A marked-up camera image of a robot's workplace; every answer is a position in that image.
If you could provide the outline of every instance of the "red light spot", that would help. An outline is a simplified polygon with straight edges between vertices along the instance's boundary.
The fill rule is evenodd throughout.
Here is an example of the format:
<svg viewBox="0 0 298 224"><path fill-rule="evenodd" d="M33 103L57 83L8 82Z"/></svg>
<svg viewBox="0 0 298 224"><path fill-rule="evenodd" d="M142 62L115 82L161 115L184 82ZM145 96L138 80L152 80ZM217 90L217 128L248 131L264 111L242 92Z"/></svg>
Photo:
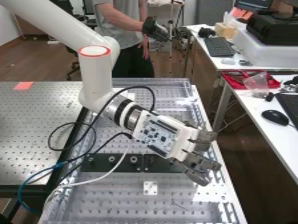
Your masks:
<svg viewBox="0 0 298 224"><path fill-rule="evenodd" d="M33 82L19 82L15 86L13 90L28 90L32 86Z"/></svg>

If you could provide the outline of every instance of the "gray shirt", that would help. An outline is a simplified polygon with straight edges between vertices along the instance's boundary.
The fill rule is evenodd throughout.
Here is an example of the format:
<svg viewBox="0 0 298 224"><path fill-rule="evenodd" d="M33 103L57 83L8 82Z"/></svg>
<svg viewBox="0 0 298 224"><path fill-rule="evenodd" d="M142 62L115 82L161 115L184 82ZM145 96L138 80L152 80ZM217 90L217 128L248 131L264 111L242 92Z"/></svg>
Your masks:
<svg viewBox="0 0 298 224"><path fill-rule="evenodd" d="M103 36L113 37L120 44L121 49L129 48L142 42L141 32L127 31L112 25L101 15L96 5L101 3L113 3L115 8L131 18L140 20L138 0L93 0L96 19Z"/></svg>

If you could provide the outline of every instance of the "tabletop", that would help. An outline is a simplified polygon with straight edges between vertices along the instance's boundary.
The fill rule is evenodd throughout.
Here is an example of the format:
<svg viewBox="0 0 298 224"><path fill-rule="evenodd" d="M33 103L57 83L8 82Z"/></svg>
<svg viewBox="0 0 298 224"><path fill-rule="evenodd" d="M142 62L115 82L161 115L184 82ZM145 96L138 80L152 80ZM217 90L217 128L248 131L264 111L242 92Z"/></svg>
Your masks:
<svg viewBox="0 0 298 224"><path fill-rule="evenodd" d="M193 26L186 26L186 28L190 30L194 38L196 38L196 41L198 42L198 44L201 45L208 57L210 58L210 61L213 62L216 68L218 71L222 71L222 70L266 70L266 71L291 71L291 70L298 70L298 69L293 69L293 68L287 68L287 67L268 67L268 66L241 66L238 64L238 61L240 60L248 60L245 55L242 54L238 54L236 53L234 55L234 60L236 60L236 64L234 65L226 65L226 64L222 64L221 61L222 61L222 57L212 57L210 54L209 54L209 51L208 51L208 47L206 47L206 44L204 42L204 38L198 37L198 31L201 28L210 28L210 29L214 29L214 26L208 26L205 24L200 24L200 25L193 25Z"/></svg>
<svg viewBox="0 0 298 224"><path fill-rule="evenodd" d="M0 185L17 186L36 171L57 163L60 152L48 148L53 129L77 120L80 82L0 83ZM63 148L72 129L53 146ZM45 185L49 177L32 185Z"/></svg>
<svg viewBox="0 0 298 224"><path fill-rule="evenodd" d="M297 75L276 75L274 78L285 82L294 76ZM253 98L248 90L232 88L232 91L298 184L298 131L291 126L285 127L269 122L261 116L265 110L277 110L286 114L278 100L274 98L272 102L266 102L264 99Z"/></svg>
<svg viewBox="0 0 298 224"><path fill-rule="evenodd" d="M190 85L188 79L132 79L131 83L125 85L144 83L156 93L156 112L158 114L188 121L196 126L206 124L206 128L210 130L202 102L196 87ZM146 90L135 89L129 90L129 93L135 94L135 100L140 105L150 107L152 97ZM85 117L85 122L91 122L92 119L93 114L91 113ZM111 136L123 131L123 128L104 118L96 122L95 128L97 132L96 145L103 145ZM89 147L88 142L92 142L92 134L88 134L84 145L75 147L72 156L85 152ZM125 148L129 150L128 158L137 154L144 155L145 159L153 153L138 142L131 142L125 137L119 137L99 155L121 153ZM61 190L61 194L57 194L44 209L40 223L56 224L76 221L77 224L87 222L105 224L246 224L216 141L204 156L222 164L221 172L210 172L212 181L208 186L197 186L182 173L165 170L160 172L119 171L97 183ZM92 169L77 170L65 179L65 183L95 179L104 172ZM144 195L144 182L149 180L157 183L158 195Z"/></svg>

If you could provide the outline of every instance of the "keyboard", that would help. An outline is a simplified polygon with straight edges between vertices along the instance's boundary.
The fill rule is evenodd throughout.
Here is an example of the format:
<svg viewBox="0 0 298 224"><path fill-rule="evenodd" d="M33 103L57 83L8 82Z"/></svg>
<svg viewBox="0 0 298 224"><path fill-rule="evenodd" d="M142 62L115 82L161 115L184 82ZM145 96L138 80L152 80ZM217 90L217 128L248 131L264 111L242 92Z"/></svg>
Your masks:
<svg viewBox="0 0 298 224"><path fill-rule="evenodd" d="M298 130L298 95L278 93L276 97Z"/></svg>
<svg viewBox="0 0 298 224"><path fill-rule="evenodd" d="M87 22L88 23L96 23L96 19L88 19Z"/></svg>
<svg viewBox="0 0 298 224"><path fill-rule="evenodd" d="M212 57L233 57L236 50L224 37L204 39Z"/></svg>

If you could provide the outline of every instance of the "screw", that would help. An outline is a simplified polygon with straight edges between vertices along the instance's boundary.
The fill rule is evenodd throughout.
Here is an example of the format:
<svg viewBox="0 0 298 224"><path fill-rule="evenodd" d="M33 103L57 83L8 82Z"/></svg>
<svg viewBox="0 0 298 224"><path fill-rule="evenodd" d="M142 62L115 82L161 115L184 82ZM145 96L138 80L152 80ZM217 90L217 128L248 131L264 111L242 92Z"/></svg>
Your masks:
<svg viewBox="0 0 298 224"><path fill-rule="evenodd" d="M135 165L137 163L137 156L131 157L131 163Z"/></svg>
<svg viewBox="0 0 298 224"><path fill-rule="evenodd" d="M109 162L111 162L111 163L115 163L115 160L116 160L115 156L111 156L111 157L109 157Z"/></svg>

